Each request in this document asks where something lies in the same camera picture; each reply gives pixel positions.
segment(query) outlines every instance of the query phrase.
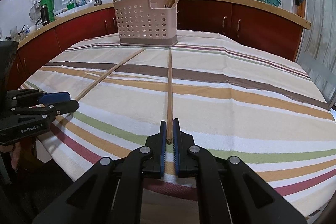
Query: striped tablecloth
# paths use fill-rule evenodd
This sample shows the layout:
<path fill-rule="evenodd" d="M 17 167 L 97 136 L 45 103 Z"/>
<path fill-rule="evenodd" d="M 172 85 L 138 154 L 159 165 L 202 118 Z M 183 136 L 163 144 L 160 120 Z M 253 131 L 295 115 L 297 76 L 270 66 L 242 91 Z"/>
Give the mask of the striped tablecloth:
<path fill-rule="evenodd" d="M 177 34 L 173 116 L 181 129 L 214 156 L 239 156 L 303 215 L 325 204 L 336 189 L 336 123 L 303 69 L 219 34 Z M 22 88 L 75 98 L 138 50 L 120 46 L 118 34 L 82 41 Z M 158 133 L 167 115 L 167 67 L 168 49 L 146 48 L 40 136 L 73 180 L 101 157 L 126 157 Z M 198 223 L 195 181 L 175 176 L 172 145 L 166 150 L 164 178 L 144 183 L 142 222 Z"/>

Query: perforated basket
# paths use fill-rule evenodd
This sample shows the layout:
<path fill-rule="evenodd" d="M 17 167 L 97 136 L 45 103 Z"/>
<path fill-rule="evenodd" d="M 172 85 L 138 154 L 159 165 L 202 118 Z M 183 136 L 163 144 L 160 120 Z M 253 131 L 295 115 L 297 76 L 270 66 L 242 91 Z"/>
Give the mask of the perforated basket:
<path fill-rule="evenodd" d="M 115 16 L 122 45 L 172 47 L 176 40 L 176 7 L 167 0 L 118 0 Z"/>

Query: cabinet door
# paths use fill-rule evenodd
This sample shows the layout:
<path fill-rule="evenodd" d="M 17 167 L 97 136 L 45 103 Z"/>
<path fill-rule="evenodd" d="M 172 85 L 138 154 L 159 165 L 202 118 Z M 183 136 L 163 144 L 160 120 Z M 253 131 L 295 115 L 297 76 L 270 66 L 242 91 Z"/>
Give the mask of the cabinet door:
<path fill-rule="evenodd" d="M 61 53 L 54 29 L 29 41 L 17 51 L 27 78 Z"/>
<path fill-rule="evenodd" d="M 302 27 L 280 16 L 234 4 L 230 38 L 238 43 L 293 60 Z"/>
<path fill-rule="evenodd" d="M 61 50 L 85 39 L 107 35 L 111 20 L 108 10 L 104 9 L 58 25 L 55 29 Z"/>
<path fill-rule="evenodd" d="M 230 33 L 232 4 L 213 0 L 180 0 L 177 4 L 178 29 Z"/>
<path fill-rule="evenodd" d="M 6 89 L 17 90 L 27 79 L 19 55 L 16 53 L 13 66 L 9 72 Z"/>
<path fill-rule="evenodd" d="M 117 20 L 116 20 L 116 13 L 113 8 L 109 8 L 108 10 L 108 34 L 116 33 L 118 32 L 118 27 L 117 27 Z"/>

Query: kitchen counter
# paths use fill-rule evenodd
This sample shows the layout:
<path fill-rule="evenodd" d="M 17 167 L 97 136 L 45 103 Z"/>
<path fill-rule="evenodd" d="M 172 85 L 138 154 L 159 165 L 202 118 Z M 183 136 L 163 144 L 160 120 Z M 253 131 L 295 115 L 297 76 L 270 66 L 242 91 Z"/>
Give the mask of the kitchen counter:
<path fill-rule="evenodd" d="M 252 7 L 252 8 L 256 8 L 259 10 L 263 10 L 275 15 L 278 15 L 280 17 L 283 17 L 287 20 L 290 20 L 300 26 L 302 26 L 304 29 L 310 30 L 310 26 L 311 23 L 307 20 L 305 20 L 304 18 L 295 15 L 293 13 L 290 13 L 286 10 L 283 10 L 281 8 L 260 2 L 260 1 L 256 1 L 256 0 L 214 0 L 214 1 L 222 1 L 222 2 L 227 2 L 227 3 L 233 3 L 233 4 L 239 4 L 239 5 L 244 5 L 244 6 L 248 6 L 248 7 Z M 42 27 L 41 29 L 37 30 L 36 32 L 32 33 L 31 35 L 27 36 L 26 38 L 24 38 L 23 40 L 20 41 L 18 49 L 20 47 L 22 47 L 23 45 L 25 45 L 26 43 L 28 43 L 29 41 L 31 41 L 32 39 L 34 39 L 35 37 L 39 36 L 40 34 L 55 28 L 56 26 L 67 22 L 69 20 L 75 19 L 77 17 L 86 15 L 86 14 L 90 14 L 93 12 L 97 12 L 99 10 L 104 10 L 104 9 L 109 9 L 114 7 L 113 3 L 106 3 L 106 4 L 102 4 L 102 5 L 98 5 L 98 6 L 94 6 L 94 7 L 89 7 L 85 10 L 81 10 L 79 12 L 73 13 L 71 15 L 67 15 L 65 17 L 59 18 L 51 23 L 49 23 L 48 25 Z"/>

